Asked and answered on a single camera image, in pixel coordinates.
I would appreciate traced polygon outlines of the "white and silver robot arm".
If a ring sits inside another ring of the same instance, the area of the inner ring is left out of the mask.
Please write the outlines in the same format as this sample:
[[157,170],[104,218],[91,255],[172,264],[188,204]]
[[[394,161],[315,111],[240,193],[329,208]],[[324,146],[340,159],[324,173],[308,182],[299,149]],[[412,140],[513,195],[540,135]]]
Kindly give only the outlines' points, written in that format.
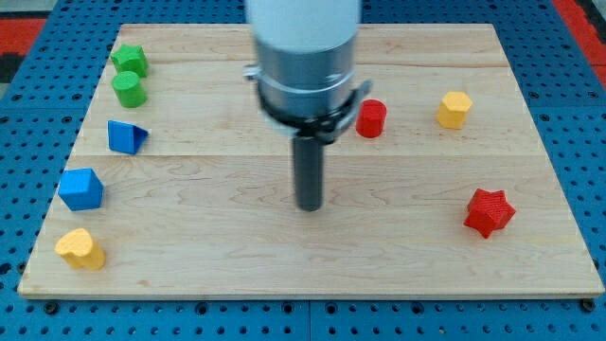
[[355,120],[370,81],[353,87],[359,0],[246,0],[260,111],[291,137],[333,143]]

